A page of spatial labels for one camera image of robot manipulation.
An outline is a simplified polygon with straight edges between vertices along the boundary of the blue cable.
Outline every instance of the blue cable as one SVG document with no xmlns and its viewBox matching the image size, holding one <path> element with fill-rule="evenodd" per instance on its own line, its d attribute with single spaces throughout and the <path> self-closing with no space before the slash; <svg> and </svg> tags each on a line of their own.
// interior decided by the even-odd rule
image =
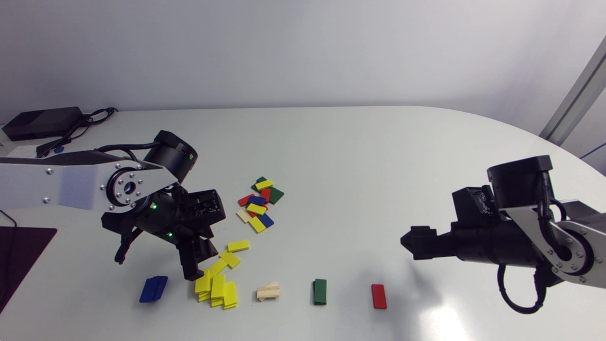
<svg viewBox="0 0 606 341">
<path fill-rule="evenodd" d="M 585 155 L 581 156 L 580 158 L 584 158 L 584 157 L 586 157 L 587 155 L 589 155 L 589 154 L 591 154 L 591 153 L 595 152 L 596 150 L 598 150 L 598 149 L 600 149 L 600 148 L 602 148 L 602 147 L 604 147 L 604 146 L 606 146 L 606 143 L 602 143 L 602 144 L 600 144 L 598 147 L 595 147 L 595 148 L 594 148 L 594 149 L 593 149 L 591 152 L 589 152 L 589 153 L 587 153 L 587 154 L 585 154 Z"/>
</svg>

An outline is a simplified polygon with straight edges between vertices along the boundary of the white wall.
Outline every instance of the white wall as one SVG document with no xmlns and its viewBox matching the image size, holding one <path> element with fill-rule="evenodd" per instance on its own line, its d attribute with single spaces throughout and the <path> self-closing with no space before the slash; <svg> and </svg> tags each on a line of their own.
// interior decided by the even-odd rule
<svg viewBox="0 0 606 341">
<path fill-rule="evenodd" d="M 539 133 L 605 1 L 5 0 L 0 122 L 122 110 L 417 104 Z"/>
<path fill-rule="evenodd" d="M 562 147 L 581 157 L 595 147 L 606 143 L 606 90 L 595 101 L 578 126 L 564 141 Z M 606 175 L 606 146 L 583 159 L 589 165 Z"/>
</svg>

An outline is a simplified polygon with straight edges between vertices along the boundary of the robotic arm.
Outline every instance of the robotic arm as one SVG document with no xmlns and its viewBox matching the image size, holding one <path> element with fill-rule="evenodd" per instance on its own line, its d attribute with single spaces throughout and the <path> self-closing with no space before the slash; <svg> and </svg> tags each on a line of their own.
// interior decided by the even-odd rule
<svg viewBox="0 0 606 341">
<path fill-rule="evenodd" d="M 135 149 L 150 151 L 137 160 Z M 105 153 L 110 150 L 124 150 L 131 159 Z M 0 158 L 0 209 L 61 205 L 104 212 L 103 227 L 121 235 L 116 262 L 122 264 L 130 243 L 145 231 L 176 246 L 184 277 L 193 281 L 204 274 L 198 263 L 218 254 L 210 225 L 225 218 L 215 190 L 188 193 L 180 185 L 197 159 L 189 144 L 166 131 L 150 144 Z"/>
<path fill-rule="evenodd" d="M 453 193 L 457 219 L 451 231 L 437 235 L 429 226 L 412 226 L 401 238 L 415 260 L 457 256 L 499 265 L 499 290 L 507 304 L 523 314 L 536 312 L 547 287 L 564 280 L 606 288 L 606 214 L 580 201 L 554 198 L 548 155 L 488 169 L 490 186 Z M 561 216 L 555 222 L 550 205 Z M 506 265 L 536 268 L 534 306 L 513 303 L 504 288 Z"/>
</svg>

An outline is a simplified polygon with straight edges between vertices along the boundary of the white table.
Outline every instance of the white table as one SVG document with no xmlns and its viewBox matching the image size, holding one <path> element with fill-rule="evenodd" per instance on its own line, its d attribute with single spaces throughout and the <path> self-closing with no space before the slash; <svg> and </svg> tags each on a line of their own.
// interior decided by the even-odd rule
<svg viewBox="0 0 606 341">
<path fill-rule="evenodd" d="M 606 290 L 572 283 L 550 288 L 534 315 L 501 299 L 496 265 L 456 258 L 413 261 L 399 244 L 411 225 L 444 233 L 456 219 L 451 192 L 487 184 L 486 168 L 549 154 L 557 198 L 606 210 L 606 178 L 572 154 L 515 127 L 431 107 L 119 112 L 66 152 L 146 143 L 176 133 L 200 158 L 189 191 L 216 189 L 228 216 L 213 243 L 249 239 L 242 263 L 226 269 L 238 307 L 198 303 L 182 278 L 174 246 L 148 234 L 126 262 L 119 236 L 100 214 L 68 208 L 14 210 L 22 226 L 58 228 L 0 314 L 12 340 L 591 340 L 606 330 Z M 237 199 L 261 175 L 286 195 L 257 235 L 235 215 Z M 201 263 L 206 268 L 214 260 Z M 508 292 L 535 301 L 532 269 L 509 268 Z M 169 276 L 162 299 L 139 303 L 145 279 Z M 328 280 L 328 305 L 311 302 L 311 282 Z M 282 295 L 257 302 L 276 280 Z M 382 283 L 388 309 L 375 310 L 370 285 Z"/>
</svg>

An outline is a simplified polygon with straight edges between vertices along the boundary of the dark mouse pad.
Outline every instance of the dark mouse pad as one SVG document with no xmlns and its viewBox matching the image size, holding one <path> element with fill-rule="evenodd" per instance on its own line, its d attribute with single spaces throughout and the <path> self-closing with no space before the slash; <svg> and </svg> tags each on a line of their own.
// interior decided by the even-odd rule
<svg viewBox="0 0 606 341">
<path fill-rule="evenodd" d="M 55 233 L 57 229 L 0 226 L 0 313 Z"/>
</svg>

